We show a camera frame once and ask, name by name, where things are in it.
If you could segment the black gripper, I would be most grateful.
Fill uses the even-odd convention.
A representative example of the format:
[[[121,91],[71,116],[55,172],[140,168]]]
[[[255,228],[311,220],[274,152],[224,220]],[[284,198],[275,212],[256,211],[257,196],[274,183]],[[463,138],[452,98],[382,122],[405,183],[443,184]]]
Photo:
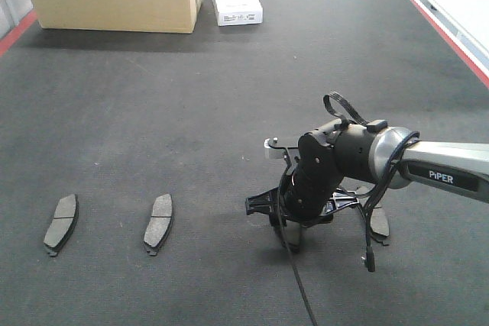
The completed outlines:
[[[338,125],[340,120],[336,119],[298,140],[300,161],[284,195],[284,204],[292,217],[301,222],[317,219],[323,208],[325,214],[333,214],[360,204],[356,191],[337,189],[345,177],[377,181],[369,165],[376,134],[359,124],[349,124],[343,130]],[[279,197],[278,187],[247,197],[246,215],[283,215]]]

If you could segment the silver Piper robot arm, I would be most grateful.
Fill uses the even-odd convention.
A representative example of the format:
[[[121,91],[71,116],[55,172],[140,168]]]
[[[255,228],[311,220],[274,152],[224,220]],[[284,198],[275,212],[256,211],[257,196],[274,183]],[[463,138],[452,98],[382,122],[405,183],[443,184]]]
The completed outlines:
[[[268,215],[272,226],[295,221],[306,227],[330,222],[359,201],[340,189],[345,178],[400,189],[410,182],[488,200],[488,146],[418,141],[418,133],[385,120],[362,126],[330,121],[304,134],[297,146],[265,140],[271,159],[288,164],[280,185],[245,202],[248,215]]]

